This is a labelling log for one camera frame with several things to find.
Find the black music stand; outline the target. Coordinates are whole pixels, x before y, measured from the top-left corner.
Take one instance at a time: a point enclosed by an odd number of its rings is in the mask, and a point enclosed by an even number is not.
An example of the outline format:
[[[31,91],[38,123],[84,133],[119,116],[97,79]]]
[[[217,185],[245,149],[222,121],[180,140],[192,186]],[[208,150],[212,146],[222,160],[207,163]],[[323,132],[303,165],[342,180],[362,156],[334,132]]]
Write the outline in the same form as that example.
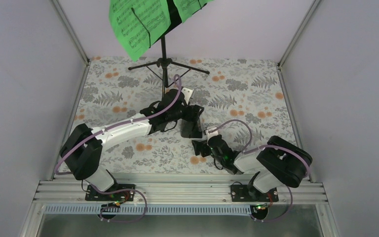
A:
[[[182,24],[182,20],[179,16],[179,13],[178,13],[178,8],[174,4],[174,2],[172,0],[168,0],[167,3],[168,3],[169,15],[171,17],[171,25],[166,30],[166,32],[163,33],[161,35],[161,37],[156,41],[156,42],[160,41],[160,43],[161,43],[161,57],[158,58],[157,61],[153,61],[153,62],[146,63],[146,64],[141,64],[138,66],[128,67],[129,71],[139,69],[139,68],[149,69],[156,77],[158,77],[162,81],[162,95],[164,95],[166,93],[166,89],[171,87],[173,84],[173,83],[169,83],[169,76],[168,76],[168,66],[171,64],[186,69],[186,71],[183,74],[181,74],[180,77],[183,77],[185,74],[187,74],[190,71],[197,71],[197,72],[204,73],[207,75],[210,74],[210,72],[208,70],[195,68],[193,66],[174,62],[172,58],[167,57],[165,36],[168,33],[170,33],[172,30],[174,30],[178,25]],[[162,68],[162,76],[158,75],[155,71],[153,71],[150,68],[150,66],[152,66],[152,65],[156,65],[158,68]]]

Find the black metronome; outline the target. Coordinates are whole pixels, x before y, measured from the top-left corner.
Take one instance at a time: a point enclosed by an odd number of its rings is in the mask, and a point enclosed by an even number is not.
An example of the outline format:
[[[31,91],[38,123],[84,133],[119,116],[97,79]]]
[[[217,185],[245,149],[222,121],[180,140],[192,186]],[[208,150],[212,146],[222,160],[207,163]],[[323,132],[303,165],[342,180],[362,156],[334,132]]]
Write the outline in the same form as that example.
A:
[[[181,121],[180,135],[183,138],[201,139],[203,137],[200,120],[195,121]]]

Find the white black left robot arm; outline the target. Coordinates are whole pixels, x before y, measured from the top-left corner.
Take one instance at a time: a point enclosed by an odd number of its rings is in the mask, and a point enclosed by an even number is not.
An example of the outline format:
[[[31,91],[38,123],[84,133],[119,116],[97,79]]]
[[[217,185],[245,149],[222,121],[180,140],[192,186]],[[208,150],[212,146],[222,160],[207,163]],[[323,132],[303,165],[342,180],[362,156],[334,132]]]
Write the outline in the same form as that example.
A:
[[[190,97],[190,92],[172,89],[160,101],[117,123],[94,128],[85,123],[77,125],[60,149],[68,173],[93,185],[104,199],[113,199],[118,187],[112,175],[100,167],[102,152],[136,137],[166,132],[169,123],[179,120],[183,138],[201,138],[200,116],[204,107],[191,105]]]

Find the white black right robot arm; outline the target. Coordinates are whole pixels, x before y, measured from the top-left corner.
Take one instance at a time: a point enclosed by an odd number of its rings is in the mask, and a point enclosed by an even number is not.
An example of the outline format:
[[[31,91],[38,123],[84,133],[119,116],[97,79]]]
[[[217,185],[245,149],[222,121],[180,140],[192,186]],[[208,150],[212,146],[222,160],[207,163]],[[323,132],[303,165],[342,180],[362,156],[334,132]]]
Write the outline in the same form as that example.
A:
[[[232,150],[222,135],[192,141],[192,145],[196,155],[211,156],[232,175],[255,170],[247,191],[254,201],[260,201],[268,191],[279,186],[297,188],[310,173],[313,161],[309,153],[276,135],[265,145],[246,152]]]

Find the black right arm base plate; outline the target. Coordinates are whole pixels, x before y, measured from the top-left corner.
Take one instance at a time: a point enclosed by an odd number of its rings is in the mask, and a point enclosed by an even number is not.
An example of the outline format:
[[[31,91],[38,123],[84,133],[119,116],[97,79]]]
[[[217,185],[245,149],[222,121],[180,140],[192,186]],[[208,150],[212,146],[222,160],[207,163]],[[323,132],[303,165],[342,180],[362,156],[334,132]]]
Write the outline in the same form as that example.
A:
[[[277,202],[279,201],[277,188],[273,188],[267,193],[261,193],[254,187],[248,188],[248,185],[232,184],[230,185],[230,195],[232,202]]]

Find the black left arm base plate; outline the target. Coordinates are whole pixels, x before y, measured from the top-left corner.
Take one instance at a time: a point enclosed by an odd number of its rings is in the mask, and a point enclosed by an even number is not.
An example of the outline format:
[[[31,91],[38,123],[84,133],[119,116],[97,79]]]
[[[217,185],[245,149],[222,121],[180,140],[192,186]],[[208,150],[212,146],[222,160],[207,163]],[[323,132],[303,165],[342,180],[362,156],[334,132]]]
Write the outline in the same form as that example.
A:
[[[134,189],[136,185],[134,184],[114,184],[111,188],[106,190],[106,192],[113,192],[122,189]],[[134,191],[123,191],[114,194],[102,194],[97,192],[92,185],[87,186],[85,200],[86,201],[133,201]]]

